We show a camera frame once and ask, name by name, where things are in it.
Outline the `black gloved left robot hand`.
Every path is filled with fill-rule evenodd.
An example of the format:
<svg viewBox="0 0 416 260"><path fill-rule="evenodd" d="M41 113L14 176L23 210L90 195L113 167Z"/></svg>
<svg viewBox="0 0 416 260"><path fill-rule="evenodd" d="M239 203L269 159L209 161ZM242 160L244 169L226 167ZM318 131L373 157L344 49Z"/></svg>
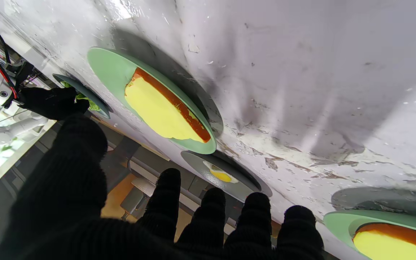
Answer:
<svg viewBox="0 0 416 260"><path fill-rule="evenodd" d="M18 192L0 243L0 260L322 260L316 218L304 206L284 213L272 247L269 198L247 196L236 229L224 238L225 194L211 188L175 242L180 171L164 170L135 223L102 218L107 199L100 161L102 129L83 114L67 117L51 149Z"/></svg>

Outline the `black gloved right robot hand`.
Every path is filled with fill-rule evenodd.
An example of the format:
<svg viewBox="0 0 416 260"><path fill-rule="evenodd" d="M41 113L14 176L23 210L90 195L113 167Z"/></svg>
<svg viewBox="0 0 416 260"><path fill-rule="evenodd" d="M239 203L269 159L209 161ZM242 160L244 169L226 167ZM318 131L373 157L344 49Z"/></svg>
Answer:
<svg viewBox="0 0 416 260"><path fill-rule="evenodd" d="M73 87L51 90L23 88L20 91L22 105L19 106L50 120L61 121L76 114L84 114L89 109L89 102L86 99L77 99L77 95Z"/></svg>

